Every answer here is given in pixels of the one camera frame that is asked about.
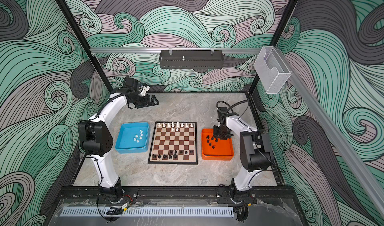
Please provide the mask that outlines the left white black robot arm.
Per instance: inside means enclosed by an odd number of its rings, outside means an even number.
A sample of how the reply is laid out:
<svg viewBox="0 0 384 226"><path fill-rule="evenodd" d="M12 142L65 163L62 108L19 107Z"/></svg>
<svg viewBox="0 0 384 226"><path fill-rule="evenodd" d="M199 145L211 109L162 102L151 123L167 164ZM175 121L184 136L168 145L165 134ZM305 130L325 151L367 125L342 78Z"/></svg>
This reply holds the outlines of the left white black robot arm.
<svg viewBox="0 0 384 226"><path fill-rule="evenodd" d="M100 179L99 192L114 195L118 200L123 197L124 191L110 154L113 136L109 126L125 106L133 104L133 109L157 106L159 101L155 96L148 95L149 90L148 84L126 76L123 85L112 91L107 102L97 113L78 123L80 147L94 162Z"/></svg>

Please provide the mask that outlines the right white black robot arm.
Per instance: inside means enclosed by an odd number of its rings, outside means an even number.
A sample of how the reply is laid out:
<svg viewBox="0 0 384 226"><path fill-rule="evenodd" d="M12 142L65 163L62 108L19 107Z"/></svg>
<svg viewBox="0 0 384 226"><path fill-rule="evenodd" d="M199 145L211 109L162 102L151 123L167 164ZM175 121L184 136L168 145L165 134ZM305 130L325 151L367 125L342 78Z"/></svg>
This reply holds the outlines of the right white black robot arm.
<svg viewBox="0 0 384 226"><path fill-rule="evenodd" d="M214 138L228 140L233 135L240 139L240 160L242 167L230 184L230 197L241 202L252 194L252 181L256 175L266 171L273 163L272 147L265 148L264 130L251 126L233 108L247 103L247 100L229 105L225 101L216 103L218 126L213 127Z"/></svg>

